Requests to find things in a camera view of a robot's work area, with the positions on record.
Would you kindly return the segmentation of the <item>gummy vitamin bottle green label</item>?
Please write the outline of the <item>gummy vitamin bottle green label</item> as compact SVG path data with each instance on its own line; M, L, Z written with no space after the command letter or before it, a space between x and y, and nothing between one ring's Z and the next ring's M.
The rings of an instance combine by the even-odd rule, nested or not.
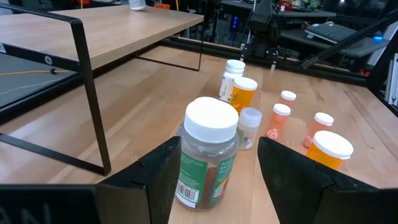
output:
M185 207L211 210L226 191L238 150L238 112L224 101L193 100L176 131L182 154L175 196Z

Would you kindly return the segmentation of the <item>white labelled medicine bottle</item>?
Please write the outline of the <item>white labelled medicine bottle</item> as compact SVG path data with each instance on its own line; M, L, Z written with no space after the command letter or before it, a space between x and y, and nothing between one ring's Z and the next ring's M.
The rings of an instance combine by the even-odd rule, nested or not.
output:
M226 61L223 78L221 81L218 98L222 101L231 102L234 79L244 75L246 64L240 60L229 59Z

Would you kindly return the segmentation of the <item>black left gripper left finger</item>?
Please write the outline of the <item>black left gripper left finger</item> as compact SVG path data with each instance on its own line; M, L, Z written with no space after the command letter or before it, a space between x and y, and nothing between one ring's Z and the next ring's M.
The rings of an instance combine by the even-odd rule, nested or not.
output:
M101 224L168 224L180 172L181 139L174 136L98 183Z

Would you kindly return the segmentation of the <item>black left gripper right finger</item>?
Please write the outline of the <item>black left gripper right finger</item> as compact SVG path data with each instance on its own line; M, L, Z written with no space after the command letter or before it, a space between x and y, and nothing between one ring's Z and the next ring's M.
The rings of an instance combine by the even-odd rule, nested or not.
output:
M280 224L379 224L377 189L261 137L262 177Z

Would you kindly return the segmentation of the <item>black aluminium table frame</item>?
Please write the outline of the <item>black aluminium table frame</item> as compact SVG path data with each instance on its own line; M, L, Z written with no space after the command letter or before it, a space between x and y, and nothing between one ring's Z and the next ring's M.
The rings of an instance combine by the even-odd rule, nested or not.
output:
M63 21L70 24L70 30L73 36L73 46L77 49L78 54L76 59L45 52L43 50L8 44L1 40L0 54L10 55L20 59L29 60L31 62L77 72L77 74L81 76L78 79L78 84L84 85L86 87L90 98L96 97L96 93L93 90L95 77L98 77L103 73L116 68L119 64L127 62L129 58L136 58L138 56L136 50L130 50L125 54L117 56L110 62L99 66L98 68L93 68L94 63L91 58L91 53L88 50L83 22L80 19L51 12L31 11L23 7L3 3L0 3L0 8L17 11L21 14L31 14L37 17ZM389 12L386 17L378 20L373 25L364 28L354 36L347 38L346 40L342 41L342 43L331 46L317 55L313 55L305 60L295 62L285 62L283 60L279 60L280 68L287 72L299 73L310 77L323 78L335 82L363 86L368 88L377 99L381 99L381 81L387 78L386 65L393 60L393 56L396 50L398 50L398 34L395 35L389 42L386 50L381 55L378 63L373 67L373 70L368 77L362 77L361 75L344 72L342 70L322 67L318 63L324 58L339 52L343 47L350 45L359 39L362 39L366 35L374 32L376 29L394 22L398 22L398 9Z

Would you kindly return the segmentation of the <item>small clear pill bottle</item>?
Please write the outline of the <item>small clear pill bottle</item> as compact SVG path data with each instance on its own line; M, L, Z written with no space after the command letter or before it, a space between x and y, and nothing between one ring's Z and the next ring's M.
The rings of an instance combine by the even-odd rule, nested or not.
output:
M241 110L236 130L239 149L248 150L253 147L261 119L262 113L256 108L246 107Z

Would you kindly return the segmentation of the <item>black keyboard laptop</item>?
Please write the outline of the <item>black keyboard laptop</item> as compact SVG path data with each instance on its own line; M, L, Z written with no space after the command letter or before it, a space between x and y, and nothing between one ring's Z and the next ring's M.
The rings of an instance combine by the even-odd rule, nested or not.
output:
M338 44L357 33L354 29L334 23L312 24L305 29L305 32L333 44Z

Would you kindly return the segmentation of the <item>wooden shelf black metal frame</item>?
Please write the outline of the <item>wooden shelf black metal frame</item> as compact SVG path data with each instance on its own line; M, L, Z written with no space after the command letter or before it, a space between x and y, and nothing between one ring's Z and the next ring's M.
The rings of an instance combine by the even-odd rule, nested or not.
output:
M93 69L204 21L203 15L147 7L96 7L57 12L29 10L0 3L16 11L0 16L0 53L78 72L88 99L102 166L0 133L0 142L99 175L111 172Z

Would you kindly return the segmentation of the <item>silver aluminium extrusion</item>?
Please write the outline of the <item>silver aluminium extrusion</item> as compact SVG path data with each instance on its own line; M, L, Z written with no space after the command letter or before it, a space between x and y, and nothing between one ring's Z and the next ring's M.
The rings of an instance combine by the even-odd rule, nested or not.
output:
M389 105L398 107L398 53L389 63L385 100Z

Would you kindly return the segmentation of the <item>black box blue lights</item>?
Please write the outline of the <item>black box blue lights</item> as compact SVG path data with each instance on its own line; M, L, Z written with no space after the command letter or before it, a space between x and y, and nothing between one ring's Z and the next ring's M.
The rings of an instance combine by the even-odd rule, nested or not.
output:
M239 31L239 23L240 23L240 17L237 15L232 15L230 26L229 26L229 31L230 32L238 32Z

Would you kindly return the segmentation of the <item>slim pink pill bottle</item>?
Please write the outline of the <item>slim pink pill bottle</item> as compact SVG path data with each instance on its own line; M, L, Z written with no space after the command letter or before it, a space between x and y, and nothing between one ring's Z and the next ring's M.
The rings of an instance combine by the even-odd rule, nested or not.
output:
M283 133L286 119L290 116L291 109L282 103L273 106L273 113L265 132L265 137L277 141Z
M279 103L288 106L290 109L293 108L297 95L288 90L283 90L280 93Z
M310 125L308 133L303 140L303 147L308 149L312 143L313 136L318 131L326 131L333 125L334 118L326 113L317 112L314 122Z

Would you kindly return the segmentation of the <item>dark grey desk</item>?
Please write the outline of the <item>dark grey desk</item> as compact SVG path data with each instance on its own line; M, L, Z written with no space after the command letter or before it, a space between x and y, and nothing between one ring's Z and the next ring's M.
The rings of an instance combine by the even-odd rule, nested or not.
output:
M338 54L353 58L361 58L386 47L390 40L377 40L373 37L365 37L356 43L340 50ZM336 43L330 42L318 35L313 35L303 29L282 30L278 44L286 49L298 52L302 57L315 55L326 50Z

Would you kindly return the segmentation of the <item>small plain white bottle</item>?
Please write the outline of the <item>small plain white bottle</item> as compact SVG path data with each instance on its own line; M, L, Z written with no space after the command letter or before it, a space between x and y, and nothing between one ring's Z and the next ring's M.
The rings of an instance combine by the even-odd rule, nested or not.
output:
M141 11L146 8L146 0L128 0L130 10Z

